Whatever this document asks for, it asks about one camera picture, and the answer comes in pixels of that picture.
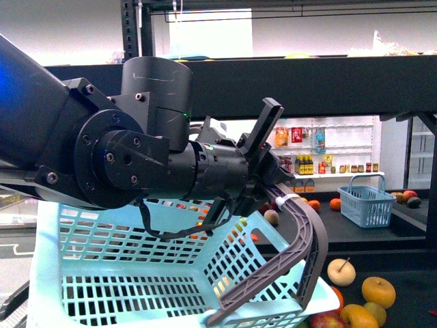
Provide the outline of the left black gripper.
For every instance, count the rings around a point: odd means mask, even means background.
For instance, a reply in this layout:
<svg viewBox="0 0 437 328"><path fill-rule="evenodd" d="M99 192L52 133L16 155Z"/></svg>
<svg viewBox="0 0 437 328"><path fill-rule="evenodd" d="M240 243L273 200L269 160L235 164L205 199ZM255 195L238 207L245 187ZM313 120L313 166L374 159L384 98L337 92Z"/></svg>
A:
<svg viewBox="0 0 437 328"><path fill-rule="evenodd" d="M212 231L229 217L246 217L267 199L266 190L293 179L293 174L281 166L266 142L283 107L273 98L264 98L264 108L253 130L241 135L238 141L225 136L219 123L205 118L201 131L192 146L196 154L196 179L188 198L211 200L212 207L201 225L185 231L185 235Z"/></svg>

